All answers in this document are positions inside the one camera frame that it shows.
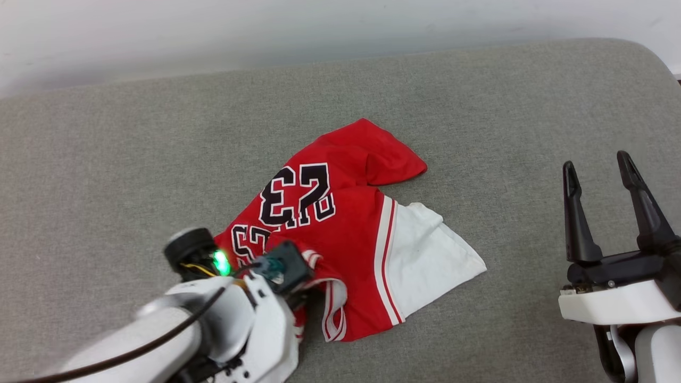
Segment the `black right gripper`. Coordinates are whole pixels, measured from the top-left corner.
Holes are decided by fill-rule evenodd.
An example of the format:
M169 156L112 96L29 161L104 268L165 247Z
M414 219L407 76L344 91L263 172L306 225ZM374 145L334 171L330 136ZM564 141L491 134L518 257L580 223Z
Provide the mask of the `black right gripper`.
M567 261L573 263L567 279L573 286L605 288L654 280L662 295L676 311L681 311L681 245L669 221L657 204L641 173L627 151L617 152L623 186L632 197L642 252L628 252L603 258L602 249L594 242L580 201L582 189L571 161L562 167Z

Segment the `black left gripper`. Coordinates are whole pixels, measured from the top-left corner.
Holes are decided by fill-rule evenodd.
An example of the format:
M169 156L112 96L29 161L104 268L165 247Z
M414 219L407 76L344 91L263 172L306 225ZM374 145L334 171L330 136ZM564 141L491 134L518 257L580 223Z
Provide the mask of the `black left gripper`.
M224 250L206 228L188 228L173 235L163 249L170 268L182 282L231 274Z

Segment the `red white basketball jersey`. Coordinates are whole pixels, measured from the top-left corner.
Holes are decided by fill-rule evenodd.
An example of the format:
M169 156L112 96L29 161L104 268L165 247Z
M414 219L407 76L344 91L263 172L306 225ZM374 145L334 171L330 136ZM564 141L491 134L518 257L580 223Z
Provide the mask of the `red white basketball jersey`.
M293 155L215 242L236 268L293 242L314 272L306 287L325 293L327 342L390 330L487 269L440 214L380 190L426 171L389 131L357 120Z

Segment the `grey fabric sofa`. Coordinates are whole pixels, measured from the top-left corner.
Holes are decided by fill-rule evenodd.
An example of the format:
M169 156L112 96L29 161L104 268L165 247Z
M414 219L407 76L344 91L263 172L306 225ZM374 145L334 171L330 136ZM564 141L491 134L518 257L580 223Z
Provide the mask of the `grey fabric sofa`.
M576 39L54 90L0 99L0 381L31 378L178 282L292 155L366 118L428 172L383 192L438 212L487 272L357 342L311 302L291 383L610 383L562 319L562 165L604 254L637 249L616 153L681 235L681 85L649 49Z

